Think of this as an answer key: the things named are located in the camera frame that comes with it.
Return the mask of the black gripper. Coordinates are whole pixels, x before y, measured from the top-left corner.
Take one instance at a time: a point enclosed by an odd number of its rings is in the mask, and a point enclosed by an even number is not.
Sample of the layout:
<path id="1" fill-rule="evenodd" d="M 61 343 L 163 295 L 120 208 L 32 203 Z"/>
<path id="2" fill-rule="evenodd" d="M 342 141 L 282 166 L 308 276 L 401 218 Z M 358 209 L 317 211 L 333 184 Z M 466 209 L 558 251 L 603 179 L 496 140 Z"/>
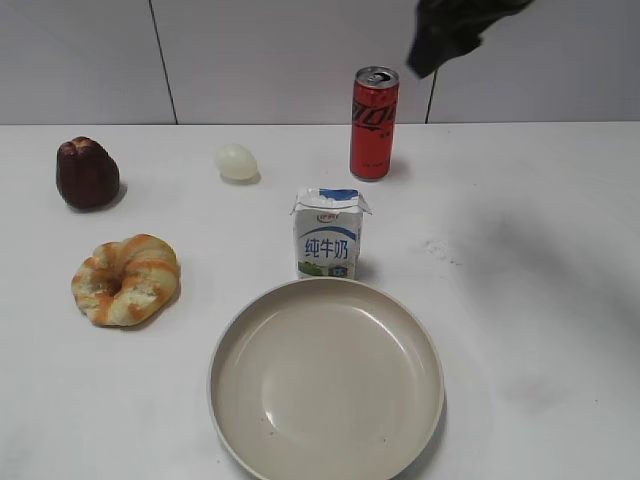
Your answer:
<path id="1" fill-rule="evenodd" d="M 482 44 L 497 21 L 524 11 L 531 0 L 420 0 L 407 65 L 420 79 Z"/>

